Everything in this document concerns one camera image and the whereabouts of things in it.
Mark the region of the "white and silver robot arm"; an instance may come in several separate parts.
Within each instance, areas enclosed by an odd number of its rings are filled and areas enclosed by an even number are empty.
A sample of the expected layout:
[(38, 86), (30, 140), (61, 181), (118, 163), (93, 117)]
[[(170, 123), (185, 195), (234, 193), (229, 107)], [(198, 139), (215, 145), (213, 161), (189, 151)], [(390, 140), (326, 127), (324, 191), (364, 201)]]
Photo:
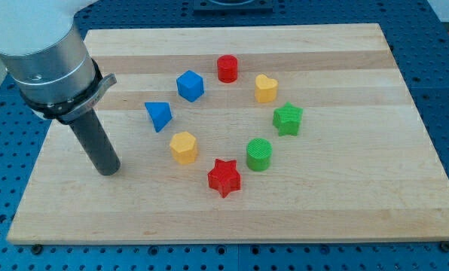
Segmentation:
[(74, 15), (93, 0), (0, 0), (0, 59), (40, 117), (69, 123), (116, 83), (103, 77)]

